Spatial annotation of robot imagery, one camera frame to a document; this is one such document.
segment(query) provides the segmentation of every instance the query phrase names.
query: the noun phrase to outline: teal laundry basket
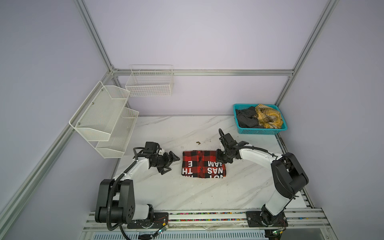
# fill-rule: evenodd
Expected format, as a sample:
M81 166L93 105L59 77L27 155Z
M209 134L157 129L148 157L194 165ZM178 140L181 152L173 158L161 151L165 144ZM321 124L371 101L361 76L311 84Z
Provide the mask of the teal laundry basket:
M235 104L233 105L233 113L235 114L235 121L237 125L237 132L240 134L264 134L264 135L275 135L281 131L287 130L287 124L285 123L285 120L283 118L283 115L281 115L281 118L283 119L283 125L279 129L274 129L274 128L244 128L244 127L239 127L239 122L237 121L237 116L236 116L236 109L237 110L243 110L247 109L249 107L256 107L258 104ZM265 106L274 108L278 110L280 113L280 109L276 105L272 104L265 104Z

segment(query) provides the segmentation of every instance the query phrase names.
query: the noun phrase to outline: black mounting plate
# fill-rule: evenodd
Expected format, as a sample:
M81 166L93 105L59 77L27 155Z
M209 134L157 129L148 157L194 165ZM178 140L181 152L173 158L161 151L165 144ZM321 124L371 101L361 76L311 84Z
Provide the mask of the black mounting plate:
M248 227L265 227L264 224L261 223L262 218L260 216L261 211L249 211L245 212L248 221ZM277 218L277 222L273 224L271 227L283 227L284 224L281 221L284 221L285 226L288 226L288 222L285 218L284 212L280 214Z
M155 217L154 217L154 222L151 228L156 228L159 229L163 226L163 223L166 222L168 223L168 213L167 212L155 212ZM130 223L127 225L128 229L145 229L142 227L142 225L146 225L147 223L145 222L140 222L139 220L135 220L135 222Z

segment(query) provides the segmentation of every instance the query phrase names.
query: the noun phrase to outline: white marble table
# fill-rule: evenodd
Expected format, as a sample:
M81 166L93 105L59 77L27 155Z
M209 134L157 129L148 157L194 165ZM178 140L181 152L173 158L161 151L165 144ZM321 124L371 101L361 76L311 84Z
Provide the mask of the white marble table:
M237 141L282 153L274 135L238 134L233 116L138 117L125 156L116 174L131 163L134 147L157 142L167 152L180 157L161 175L150 168L134 179L137 204L152 204L155 210L230 210L261 208L271 197L274 186L272 172L247 160L226 164L227 176L222 179L201 179L181 175L182 152L220 148L218 129L230 133ZM287 208L305 208L301 194Z

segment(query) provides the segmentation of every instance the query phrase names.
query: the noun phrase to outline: red and black plaid shirt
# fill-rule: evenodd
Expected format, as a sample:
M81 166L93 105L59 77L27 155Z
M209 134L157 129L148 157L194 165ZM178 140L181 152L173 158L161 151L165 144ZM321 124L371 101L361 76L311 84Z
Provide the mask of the red and black plaid shirt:
M216 162L216 151L183 152L181 175L200 178L223 178L225 164Z

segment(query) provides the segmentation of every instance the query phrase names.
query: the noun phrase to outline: white mesh shelf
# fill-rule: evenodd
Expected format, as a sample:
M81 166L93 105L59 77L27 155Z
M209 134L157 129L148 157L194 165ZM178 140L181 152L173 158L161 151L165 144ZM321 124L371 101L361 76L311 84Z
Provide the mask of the white mesh shelf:
M109 141L98 142L96 145L96 150L104 158L123 157L138 115L138 111L123 108Z
M131 71L125 85L131 97L172 95L172 65L131 65Z
M108 141L128 101L128 90L99 84L101 89L80 119L73 123L70 120L71 126L87 141Z

